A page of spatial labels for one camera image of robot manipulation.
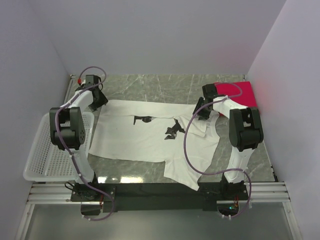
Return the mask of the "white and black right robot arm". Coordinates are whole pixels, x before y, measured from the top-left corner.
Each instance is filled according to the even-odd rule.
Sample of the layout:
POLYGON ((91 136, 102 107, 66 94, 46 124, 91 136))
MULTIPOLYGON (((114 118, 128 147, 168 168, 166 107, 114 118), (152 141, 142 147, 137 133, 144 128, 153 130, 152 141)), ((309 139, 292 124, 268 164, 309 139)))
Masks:
POLYGON ((264 139, 260 112, 256 107, 249 107, 234 101, 242 95, 242 90, 235 96, 218 93, 215 84, 202 86, 203 96, 198 99, 193 116, 199 120, 208 120, 212 111, 229 119, 228 136, 232 145, 227 170, 222 174, 219 193, 226 200, 242 192, 249 159, 264 139))

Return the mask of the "white t shirt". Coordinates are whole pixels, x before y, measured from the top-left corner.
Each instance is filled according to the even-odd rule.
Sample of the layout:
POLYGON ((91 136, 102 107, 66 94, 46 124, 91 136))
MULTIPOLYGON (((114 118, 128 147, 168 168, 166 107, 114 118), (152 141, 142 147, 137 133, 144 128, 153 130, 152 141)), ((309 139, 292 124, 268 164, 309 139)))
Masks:
POLYGON ((198 190, 220 141, 219 114, 191 119, 195 105, 110 100, 101 108, 89 153, 106 159, 164 162, 164 177, 198 190))

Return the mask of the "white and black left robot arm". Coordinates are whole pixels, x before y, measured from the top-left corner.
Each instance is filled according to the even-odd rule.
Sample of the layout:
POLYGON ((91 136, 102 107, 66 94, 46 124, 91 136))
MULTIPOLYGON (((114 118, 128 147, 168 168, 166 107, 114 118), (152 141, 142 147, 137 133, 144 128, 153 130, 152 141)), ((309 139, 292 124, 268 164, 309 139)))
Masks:
POLYGON ((82 195, 88 201, 94 201, 99 197, 100 188, 92 183, 95 172, 90 167, 84 147, 86 131, 83 112, 86 108, 95 112, 108 103, 108 99, 102 93, 102 84, 99 76, 86 75, 84 82, 66 104, 49 110, 50 140, 58 149, 68 153, 75 171, 75 181, 86 184, 82 189, 82 195))

